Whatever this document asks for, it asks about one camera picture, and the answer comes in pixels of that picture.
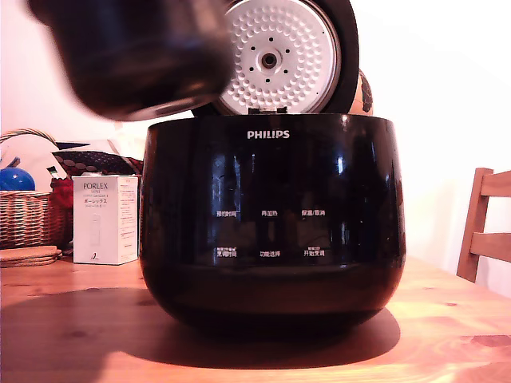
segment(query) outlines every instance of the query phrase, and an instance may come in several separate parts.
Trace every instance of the philips logo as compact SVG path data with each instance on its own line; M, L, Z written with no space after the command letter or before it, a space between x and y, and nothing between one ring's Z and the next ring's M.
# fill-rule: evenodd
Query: philips logo
M288 130L260 130L247 132L247 138L249 140L272 140L277 138L288 139L290 137Z

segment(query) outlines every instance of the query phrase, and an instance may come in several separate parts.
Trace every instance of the white wall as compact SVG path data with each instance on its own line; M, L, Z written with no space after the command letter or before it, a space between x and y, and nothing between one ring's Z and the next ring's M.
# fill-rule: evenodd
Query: white wall
M75 101L45 27L22 4L2 0L2 130L40 128L58 140L114 135L112 122ZM352 4L375 112L396 125L408 255L454 273L474 169L511 169L511 4ZM151 123L125 127L143 136ZM510 213L511 201L490 202L487 229L511 231ZM511 297L511 265L484 259L477 282Z
M511 169L511 3L353 0L375 113L396 126L408 255L456 272L473 173ZM511 231L511 201L488 231ZM482 259L477 282L511 297L511 265Z

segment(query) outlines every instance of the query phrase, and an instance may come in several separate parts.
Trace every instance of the red object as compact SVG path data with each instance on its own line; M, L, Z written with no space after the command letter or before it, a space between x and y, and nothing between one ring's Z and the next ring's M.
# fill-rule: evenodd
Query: red object
M73 208L73 180L70 178L51 180L52 202L58 203L65 209Z

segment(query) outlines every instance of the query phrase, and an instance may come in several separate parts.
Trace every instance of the button label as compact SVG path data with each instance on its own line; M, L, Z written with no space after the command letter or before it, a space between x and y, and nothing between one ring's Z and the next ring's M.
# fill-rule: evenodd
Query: button label
M217 218L227 218L227 217L236 217L236 211L217 211L216 217Z
M269 211L269 210L263 210L261 211L261 217L278 217L279 213L275 210Z
M217 247L215 252L218 258L237 258L238 256L235 247Z
M302 210L302 217L324 217L327 212L324 210Z
M321 250L321 247L309 247L309 250L305 250L303 255L306 257L324 257L325 250Z
M280 251L260 251L259 256L261 258L278 258Z

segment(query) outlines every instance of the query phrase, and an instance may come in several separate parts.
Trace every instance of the blue ball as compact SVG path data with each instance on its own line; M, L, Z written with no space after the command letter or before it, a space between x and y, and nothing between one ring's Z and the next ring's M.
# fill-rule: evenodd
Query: blue ball
M5 168L0 170L0 190L33 191L35 182L32 176L23 169Z

